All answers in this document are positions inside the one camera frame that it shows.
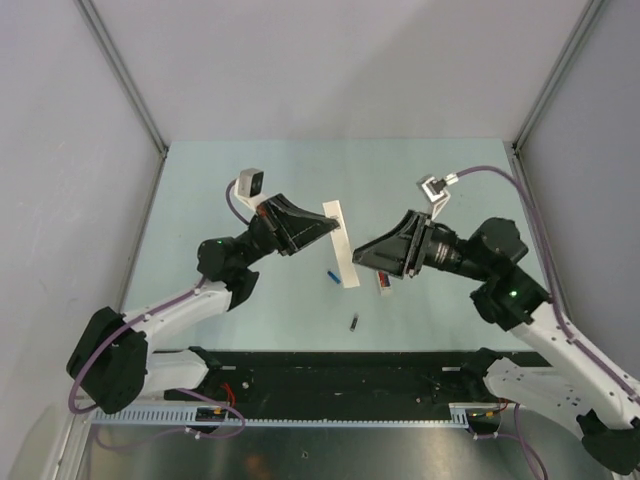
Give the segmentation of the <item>red orange battery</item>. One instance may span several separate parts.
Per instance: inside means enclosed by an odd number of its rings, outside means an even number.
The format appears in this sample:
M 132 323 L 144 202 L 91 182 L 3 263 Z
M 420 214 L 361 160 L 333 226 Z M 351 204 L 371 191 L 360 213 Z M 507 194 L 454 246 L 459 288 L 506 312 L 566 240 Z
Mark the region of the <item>red orange battery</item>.
M 378 272 L 377 275 L 378 275 L 379 286 L 381 288 L 388 288 L 390 286 L 388 275 L 383 272 Z

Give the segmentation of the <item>white battery cover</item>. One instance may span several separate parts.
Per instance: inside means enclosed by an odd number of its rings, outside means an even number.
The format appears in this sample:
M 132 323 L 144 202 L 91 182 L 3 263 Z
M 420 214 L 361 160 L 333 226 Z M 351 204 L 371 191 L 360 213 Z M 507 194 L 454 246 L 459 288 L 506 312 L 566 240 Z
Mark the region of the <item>white battery cover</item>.
M 360 281 L 352 263 L 353 251 L 340 201 L 324 202 L 322 206 L 325 216 L 338 222 L 338 227 L 330 233 L 330 237 L 342 285 L 345 289 L 357 288 L 360 286 Z

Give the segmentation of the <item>light blue battery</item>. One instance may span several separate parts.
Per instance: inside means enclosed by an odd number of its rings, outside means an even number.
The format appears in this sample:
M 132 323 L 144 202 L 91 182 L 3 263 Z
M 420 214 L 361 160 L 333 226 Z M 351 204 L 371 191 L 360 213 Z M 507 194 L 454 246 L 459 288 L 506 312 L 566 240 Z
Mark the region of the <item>light blue battery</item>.
M 336 275 L 334 272 L 332 272 L 331 270 L 327 270 L 327 275 L 329 276 L 329 278 L 332 279 L 332 281 L 334 281 L 337 285 L 340 285 L 342 283 L 341 279 L 338 277 L 338 275 Z

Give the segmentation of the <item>black silver battery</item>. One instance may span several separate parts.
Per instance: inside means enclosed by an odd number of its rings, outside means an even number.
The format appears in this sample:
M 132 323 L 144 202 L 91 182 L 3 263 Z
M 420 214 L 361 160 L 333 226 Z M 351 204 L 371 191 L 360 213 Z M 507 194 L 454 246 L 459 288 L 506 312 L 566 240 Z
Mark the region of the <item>black silver battery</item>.
M 358 322 L 359 322 L 359 318 L 360 318 L 360 317 L 359 317 L 359 315 L 358 315 L 358 314 L 355 314 L 355 315 L 353 316 L 353 319 L 352 319 L 351 324 L 350 324 L 350 331 L 351 331 L 351 332 L 354 332 L 354 331 L 356 330 L 357 325 L 358 325 Z

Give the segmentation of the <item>white remote control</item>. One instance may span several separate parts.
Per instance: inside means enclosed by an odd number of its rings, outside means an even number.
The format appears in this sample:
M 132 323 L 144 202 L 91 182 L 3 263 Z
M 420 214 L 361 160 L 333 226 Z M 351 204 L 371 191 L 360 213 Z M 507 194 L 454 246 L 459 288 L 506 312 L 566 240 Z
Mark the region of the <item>white remote control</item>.
M 382 271 L 377 272 L 378 288 L 382 296 L 388 296 L 392 293 L 391 277 Z

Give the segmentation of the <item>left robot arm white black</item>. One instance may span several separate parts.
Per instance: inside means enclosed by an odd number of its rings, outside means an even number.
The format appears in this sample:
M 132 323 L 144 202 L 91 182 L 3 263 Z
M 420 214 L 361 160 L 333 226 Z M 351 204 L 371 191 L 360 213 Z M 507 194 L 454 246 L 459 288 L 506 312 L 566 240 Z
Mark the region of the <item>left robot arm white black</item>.
M 339 227 L 335 218 L 303 210 L 284 195 L 264 199 L 236 237 L 203 241 L 197 250 L 199 280 L 177 296 L 119 313 L 96 311 L 66 366 L 74 383 L 68 407 L 81 413 L 78 392 L 92 406 L 117 413 L 138 397 L 189 390 L 214 397 L 221 387 L 216 360 L 200 347 L 164 353 L 161 347 L 187 328 L 225 314 L 249 299 L 259 275 L 252 265 L 278 253 L 291 256 Z

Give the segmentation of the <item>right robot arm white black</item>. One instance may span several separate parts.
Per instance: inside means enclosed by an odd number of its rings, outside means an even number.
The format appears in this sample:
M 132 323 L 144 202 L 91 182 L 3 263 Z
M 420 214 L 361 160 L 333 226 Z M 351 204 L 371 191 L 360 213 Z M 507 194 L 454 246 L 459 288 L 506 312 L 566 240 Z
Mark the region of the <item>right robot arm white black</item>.
M 524 342 L 553 371 L 526 373 L 483 348 L 461 376 L 473 401 L 512 400 L 576 436 L 600 465 L 620 475 L 639 466 L 639 382 L 599 350 L 551 294 L 519 267 L 528 248 L 516 224 L 485 220 L 468 238 L 410 210 L 388 233 L 355 249 L 355 264 L 396 278 L 422 268 L 479 282 L 470 298 L 480 317 Z

